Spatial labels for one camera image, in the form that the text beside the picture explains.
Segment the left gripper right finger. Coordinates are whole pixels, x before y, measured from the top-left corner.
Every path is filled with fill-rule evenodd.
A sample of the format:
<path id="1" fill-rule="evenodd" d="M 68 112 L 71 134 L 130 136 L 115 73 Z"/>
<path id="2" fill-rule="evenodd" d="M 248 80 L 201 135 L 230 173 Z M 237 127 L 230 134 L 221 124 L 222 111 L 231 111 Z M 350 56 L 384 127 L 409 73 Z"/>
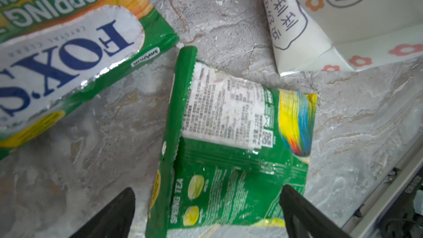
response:
<path id="1" fill-rule="evenodd" d="M 330 219 L 292 186 L 284 185 L 279 204 L 290 238 L 348 238 Z"/>

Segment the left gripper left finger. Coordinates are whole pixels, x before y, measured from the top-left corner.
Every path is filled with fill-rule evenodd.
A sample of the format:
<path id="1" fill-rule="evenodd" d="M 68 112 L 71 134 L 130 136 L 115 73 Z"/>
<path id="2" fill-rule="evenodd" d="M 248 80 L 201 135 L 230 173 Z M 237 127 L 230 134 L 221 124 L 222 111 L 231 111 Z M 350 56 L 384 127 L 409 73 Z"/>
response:
<path id="1" fill-rule="evenodd" d="M 125 188 L 71 238 L 127 238 L 135 213 L 133 189 Z"/>

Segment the green spring tea candy bag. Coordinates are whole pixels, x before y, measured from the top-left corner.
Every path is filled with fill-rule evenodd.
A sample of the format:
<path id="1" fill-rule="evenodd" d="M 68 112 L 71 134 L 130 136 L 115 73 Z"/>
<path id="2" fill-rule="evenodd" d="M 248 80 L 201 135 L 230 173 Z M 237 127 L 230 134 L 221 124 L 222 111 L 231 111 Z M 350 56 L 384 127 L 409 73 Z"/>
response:
<path id="1" fill-rule="evenodd" d="M 318 95 L 265 87 L 179 51 L 145 235 L 285 227 L 284 185 L 305 192 Z"/>

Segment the white printed paper bag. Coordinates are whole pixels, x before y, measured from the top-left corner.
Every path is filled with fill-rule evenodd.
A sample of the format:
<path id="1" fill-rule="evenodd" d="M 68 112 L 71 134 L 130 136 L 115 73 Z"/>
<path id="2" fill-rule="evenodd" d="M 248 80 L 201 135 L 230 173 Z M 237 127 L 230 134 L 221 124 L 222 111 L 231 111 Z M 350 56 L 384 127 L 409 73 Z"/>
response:
<path id="1" fill-rule="evenodd" d="M 423 0 L 263 0 L 279 75 L 359 72 L 423 55 Z"/>

